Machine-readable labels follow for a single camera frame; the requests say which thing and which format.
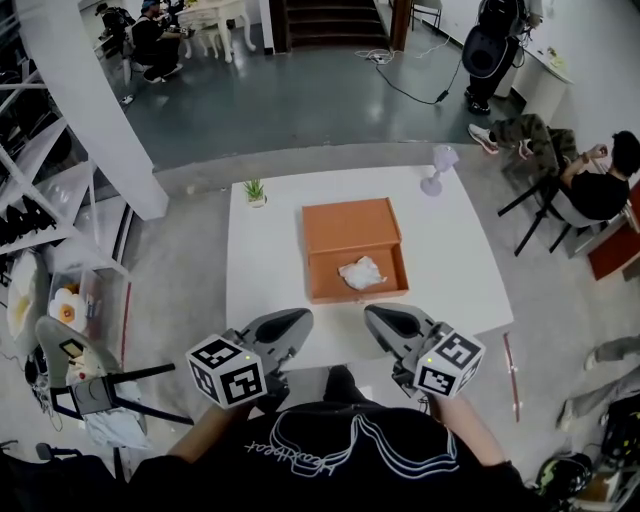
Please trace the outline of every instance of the hand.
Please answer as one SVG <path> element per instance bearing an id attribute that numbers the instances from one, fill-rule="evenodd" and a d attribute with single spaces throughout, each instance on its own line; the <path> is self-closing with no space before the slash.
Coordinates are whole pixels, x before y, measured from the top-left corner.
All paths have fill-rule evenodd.
<path id="1" fill-rule="evenodd" d="M 609 150 L 607 149 L 607 146 L 604 144 L 596 144 L 595 146 L 593 146 L 593 148 L 587 151 L 587 156 L 593 160 L 604 158 L 608 154 L 609 154 Z"/>
<path id="2" fill-rule="evenodd" d="M 531 28 L 538 28 L 540 23 L 542 23 L 542 18 L 538 14 L 529 14 L 527 23 L 529 23 Z"/>

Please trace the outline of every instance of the white pillar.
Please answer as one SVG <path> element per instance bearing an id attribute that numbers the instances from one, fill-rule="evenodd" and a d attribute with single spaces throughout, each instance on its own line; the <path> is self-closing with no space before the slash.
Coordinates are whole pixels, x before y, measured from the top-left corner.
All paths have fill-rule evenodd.
<path id="1" fill-rule="evenodd" d="M 162 217 L 169 198 L 93 53 L 78 3 L 15 4 L 23 43 L 76 137 L 140 218 Z"/>

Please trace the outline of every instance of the staircase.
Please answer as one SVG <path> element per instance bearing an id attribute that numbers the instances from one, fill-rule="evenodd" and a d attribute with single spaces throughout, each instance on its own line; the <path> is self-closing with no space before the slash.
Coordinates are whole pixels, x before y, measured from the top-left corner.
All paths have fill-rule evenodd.
<path id="1" fill-rule="evenodd" d="M 291 47 L 388 48 L 375 0 L 287 0 Z"/>

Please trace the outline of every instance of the crumpled paper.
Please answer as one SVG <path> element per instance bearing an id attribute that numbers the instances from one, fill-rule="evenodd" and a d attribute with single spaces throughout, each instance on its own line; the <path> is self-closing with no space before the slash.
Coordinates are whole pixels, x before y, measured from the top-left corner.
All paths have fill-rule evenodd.
<path id="1" fill-rule="evenodd" d="M 387 278 L 380 275 L 378 265 L 369 256 L 360 258 L 356 263 L 340 267 L 338 273 L 355 290 L 364 290 L 374 284 L 384 283 Z"/>

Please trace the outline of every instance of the sneaker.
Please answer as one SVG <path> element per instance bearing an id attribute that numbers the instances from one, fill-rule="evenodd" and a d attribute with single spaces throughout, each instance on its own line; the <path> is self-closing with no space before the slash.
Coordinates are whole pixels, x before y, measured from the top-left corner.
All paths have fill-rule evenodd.
<path id="1" fill-rule="evenodd" d="M 176 67 L 173 68 L 171 71 L 169 71 L 166 75 L 164 75 L 162 78 L 166 78 L 168 76 L 173 75 L 174 73 L 177 73 L 178 71 L 180 71 L 184 66 L 180 63 L 176 64 Z"/>
<path id="2" fill-rule="evenodd" d="M 520 144 L 518 145 L 518 154 L 520 155 L 520 158 L 522 158 L 523 160 L 529 160 L 529 157 L 533 155 L 533 151 L 529 149 L 530 142 L 531 142 L 531 139 L 525 139 L 525 140 L 521 140 Z"/>
<path id="3" fill-rule="evenodd" d="M 159 77 L 159 76 L 157 76 L 157 77 L 155 77 L 155 78 L 152 78 L 152 79 L 147 78 L 146 73 L 144 73 L 142 76 L 143 76 L 143 77 L 144 77 L 144 79 L 145 79 L 147 82 L 149 82 L 150 84 L 157 84 L 158 82 L 162 82 L 162 78 L 161 78 L 161 77 Z"/>
<path id="4" fill-rule="evenodd" d="M 469 105 L 469 112 L 479 116 L 488 116 L 491 114 L 491 107 L 487 103 L 481 105 L 477 101 L 472 101 L 471 105 Z"/>
<path id="5" fill-rule="evenodd" d="M 596 351 L 592 350 L 584 361 L 584 369 L 586 371 L 593 370 L 597 364 Z"/>
<path id="6" fill-rule="evenodd" d="M 480 144 L 487 153 L 490 155 L 498 154 L 498 144 L 489 138 L 491 133 L 489 130 L 484 130 L 475 124 L 470 124 L 467 129 L 471 138 Z"/>
<path id="7" fill-rule="evenodd" d="M 569 432 L 571 428 L 571 424 L 576 419 L 573 413 L 573 407 L 571 407 L 571 402 L 567 400 L 564 403 L 564 408 L 562 409 L 562 414 L 560 418 L 558 418 L 557 428 L 562 430 L 563 432 Z"/>

